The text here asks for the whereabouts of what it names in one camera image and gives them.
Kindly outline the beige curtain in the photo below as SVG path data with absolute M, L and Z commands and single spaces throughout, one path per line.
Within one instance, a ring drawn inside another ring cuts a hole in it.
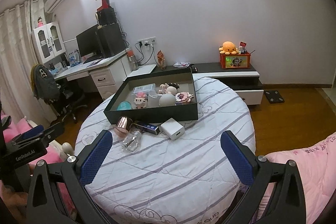
M 31 89 L 31 69 L 38 57 L 31 38 L 38 18 L 45 20 L 44 0 L 29 0 L 1 13 L 1 101 L 13 121 L 28 118 L 50 125 L 54 113 Z

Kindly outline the white bed post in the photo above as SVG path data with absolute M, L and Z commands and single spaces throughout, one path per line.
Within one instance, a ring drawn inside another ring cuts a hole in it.
M 70 143 L 68 142 L 64 142 L 62 144 L 62 150 L 64 153 L 70 156 L 73 156 L 75 154 L 74 149 L 72 148 L 72 145 L 70 145 Z

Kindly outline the small white side cabinet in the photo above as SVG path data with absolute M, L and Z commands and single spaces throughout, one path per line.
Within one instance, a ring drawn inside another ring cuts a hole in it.
M 154 71 L 154 69 L 156 67 L 157 67 L 156 64 L 139 66 L 137 70 L 130 72 L 123 81 L 125 82 L 126 79 L 129 78 L 129 77 L 142 76 L 142 75 L 150 74 L 152 71 Z

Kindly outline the orange octopus plush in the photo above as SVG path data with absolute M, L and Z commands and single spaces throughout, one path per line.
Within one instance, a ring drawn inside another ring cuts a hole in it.
M 240 52 L 233 42 L 226 41 L 219 48 L 219 53 L 222 55 L 237 55 Z

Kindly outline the white round rabbit light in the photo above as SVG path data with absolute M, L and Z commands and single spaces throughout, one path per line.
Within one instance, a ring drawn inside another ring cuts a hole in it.
M 175 104 L 176 104 L 175 96 L 170 93 L 163 94 L 159 99 L 159 106 L 161 107 L 174 106 Z

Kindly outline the pink brick flower figure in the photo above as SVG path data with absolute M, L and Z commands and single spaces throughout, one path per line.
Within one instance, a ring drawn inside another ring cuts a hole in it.
M 176 105 L 185 105 L 192 101 L 194 95 L 189 92 L 180 92 L 175 95 Z

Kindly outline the small black gadget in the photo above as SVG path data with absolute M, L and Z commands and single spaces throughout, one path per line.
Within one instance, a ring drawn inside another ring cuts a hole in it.
M 191 69 L 192 73 L 197 73 L 198 72 L 198 69 L 194 64 L 190 65 L 190 69 Z

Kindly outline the black floor scale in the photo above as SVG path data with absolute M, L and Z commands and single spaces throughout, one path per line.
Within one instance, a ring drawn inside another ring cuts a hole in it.
M 277 90 L 265 90 L 264 94 L 269 103 L 284 103 L 285 100 Z

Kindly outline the white desk with drawers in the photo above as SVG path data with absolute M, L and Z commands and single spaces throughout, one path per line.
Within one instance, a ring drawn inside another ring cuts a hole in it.
M 66 79 L 67 81 L 78 80 L 90 76 L 103 100 L 112 96 L 123 81 L 131 73 L 130 63 L 126 51 L 115 56 L 91 61 L 87 64 L 80 63 L 55 76 L 56 80 Z

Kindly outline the orange capped bottle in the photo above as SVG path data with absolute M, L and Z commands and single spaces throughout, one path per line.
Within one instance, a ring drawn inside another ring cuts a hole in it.
M 138 69 L 138 61 L 133 53 L 133 50 L 128 50 L 126 53 L 127 53 L 129 62 L 131 63 L 132 70 L 136 71 Z

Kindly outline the red toy box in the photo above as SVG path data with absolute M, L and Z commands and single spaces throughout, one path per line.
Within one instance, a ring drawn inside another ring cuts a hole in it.
M 222 69 L 250 68 L 250 53 L 238 55 L 220 54 Z

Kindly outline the teal round tin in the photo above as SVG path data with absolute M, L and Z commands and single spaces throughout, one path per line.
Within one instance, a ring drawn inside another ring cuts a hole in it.
M 132 105 L 128 101 L 122 101 L 118 106 L 117 106 L 117 111 L 124 111 L 124 110 L 131 110 Z

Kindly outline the pink white brick cat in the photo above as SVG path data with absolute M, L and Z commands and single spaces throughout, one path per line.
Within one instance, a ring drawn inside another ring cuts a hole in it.
M 144 109 L 147 107 L 147 94 L 139 92 L 135 95 L 134 104 L 136 109 Z

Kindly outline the blue black box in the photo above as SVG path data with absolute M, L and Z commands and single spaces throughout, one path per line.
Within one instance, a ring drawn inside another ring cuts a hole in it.
M 139 129 L 142 132 L 147 132 L 152 135 L 158 135 L 160 133 L 160 129 L 158 126 L 153 124 L 147 124 L 142 122 L 134 122 L 134 127 Z

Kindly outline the white wall cupboard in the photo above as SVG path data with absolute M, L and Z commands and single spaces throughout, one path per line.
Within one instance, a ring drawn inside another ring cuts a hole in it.
M 66 52 L 58 22 L 33 29 L 31 38 L 38 60 L 42 64 Z

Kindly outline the crumpled white packet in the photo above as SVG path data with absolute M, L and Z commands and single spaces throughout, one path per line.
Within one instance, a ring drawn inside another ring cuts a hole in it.
M 190 62 L 176 62 L 173 67 L 175 68 L 188 68 L 191 65 Z

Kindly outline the pink blanket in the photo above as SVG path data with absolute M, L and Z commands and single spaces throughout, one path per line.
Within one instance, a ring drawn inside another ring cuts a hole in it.
M 272 152 L 266 158 L 281 164 L 296 162 L 305 195 L 306 223 L 313 223 L 335 191 L 335 134 L 311 147 Z

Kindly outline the clear glass jar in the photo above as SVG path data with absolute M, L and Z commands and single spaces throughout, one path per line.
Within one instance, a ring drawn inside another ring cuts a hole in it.
M 142 132 L 139 129 L 135 129 L 127 134 L 125 139 L 121 142 L 122 147 L 129 151 L 134 152 L 141 144 Z

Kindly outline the small baby doll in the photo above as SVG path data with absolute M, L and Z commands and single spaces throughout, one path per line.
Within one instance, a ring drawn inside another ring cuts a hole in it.
M 177 83 L 165 83 L 159 86 L 159 94 L 173 94 L 178 93 L 179 85 Z

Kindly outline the black computer tower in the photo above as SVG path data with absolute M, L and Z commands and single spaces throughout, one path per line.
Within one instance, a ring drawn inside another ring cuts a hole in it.
M 126 49 L 120 27 L 117 23 L 97 29 L 98 44 L 104 58 L 112 57 Z

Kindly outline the low black white cabinet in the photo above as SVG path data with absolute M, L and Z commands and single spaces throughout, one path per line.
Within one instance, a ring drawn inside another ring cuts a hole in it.
M 245 102 L 247 106 L 260 105 L 264 89 L 260 74 L 252 65 L 250 68 L 222 69 L 220 63 L 194 64 L 198 72 L 196 78 L 208 77 L 225 84 Z

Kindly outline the striped white quilt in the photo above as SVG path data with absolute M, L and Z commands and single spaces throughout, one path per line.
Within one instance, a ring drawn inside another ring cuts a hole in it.
M 232 131 L 255 150 L 249 109 L 225 84 L 194 77 L 198 119 L 183 123 L 177 140 L 144 134 L 134 152 L 117 136 L 86 189 L 118 223 L 215 223 L 230 207 L 240 181 L 221 149 Z

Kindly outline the black computer monitor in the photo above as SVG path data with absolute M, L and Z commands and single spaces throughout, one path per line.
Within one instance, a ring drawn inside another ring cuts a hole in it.
M 98 25 L 96 24 L 76 36 L 76 41 L 81 57 L 91 53 L 100 53 L 100 46 L 98 44 L 98 38 L 96 35 L 97 26 Z

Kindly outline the rose gold metal cup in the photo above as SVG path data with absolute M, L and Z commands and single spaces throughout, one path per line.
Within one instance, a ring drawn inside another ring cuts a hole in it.
M 133 121 L 125 116 L 121 116 L 114 127 L 115 134 L 120 138 L 125 138 L 131 129 Z

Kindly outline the black storage box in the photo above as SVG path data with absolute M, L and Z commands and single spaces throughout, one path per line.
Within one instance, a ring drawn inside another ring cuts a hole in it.
M 111 124 L 121 117 L 163 123 L 198 119 L 198 102 L 191 69 L 173 69 L 128 77 L 112 97 L 104 114 Z

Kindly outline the black speaker on tower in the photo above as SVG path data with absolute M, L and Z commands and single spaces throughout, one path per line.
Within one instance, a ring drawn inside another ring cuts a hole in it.
M 100 26 L 117 23 L 116 14 L 114 12 L 114 8 L 112 7 L 108 7 L 105 9 L 101 9 L 100 11 L 97 11 L 96 19 Z

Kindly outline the white square charger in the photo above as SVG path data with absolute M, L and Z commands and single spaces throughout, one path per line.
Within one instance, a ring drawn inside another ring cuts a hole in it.
M 175 119 L 170 118 L 169 120 L 162 123 L 159 128 L 166 134 L 171 140 L 177 140 L 185 133 L 185 128 Z

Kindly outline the clear plastic case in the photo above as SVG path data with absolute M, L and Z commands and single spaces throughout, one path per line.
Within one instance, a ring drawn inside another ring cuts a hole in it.
M 148 94 L 151 90 L 155 90 L 155 87 L 155 83 L 137 86 L 133 89 L 133 94 L 138 94 L 141 92 Z

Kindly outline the grey jacket on chair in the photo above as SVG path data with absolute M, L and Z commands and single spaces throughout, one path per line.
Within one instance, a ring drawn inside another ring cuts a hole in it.
M 31 89 L 36 99 L 58 100 L 60 89 L 51 74 L 43 65 L 37 64 L 31 69 Z

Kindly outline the wall power strip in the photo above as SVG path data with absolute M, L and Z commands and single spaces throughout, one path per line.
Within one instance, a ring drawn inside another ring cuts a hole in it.
M 156 43 L 156 37 L 152 37 L 152 38 L 146 38 L 146 39 L 140 39 L 138 40 L 138 43 L 140 46 L 154 46 Z

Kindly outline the black office chair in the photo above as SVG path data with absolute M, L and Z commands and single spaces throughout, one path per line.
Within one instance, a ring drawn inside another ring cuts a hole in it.
M 74 123 L 77 123 L 77 116 L 75 111 L 82 107 L 87 107 L 84 104 L 85 94 L 84 91 L 78 86 L 72 86 L 68 83 L 58 84 L 60 89 L 60 97 L 58 100 L 43 100 L 47 105 L 52 106 L 58 116 L 64 122 L 66 117 L 71 116 Z

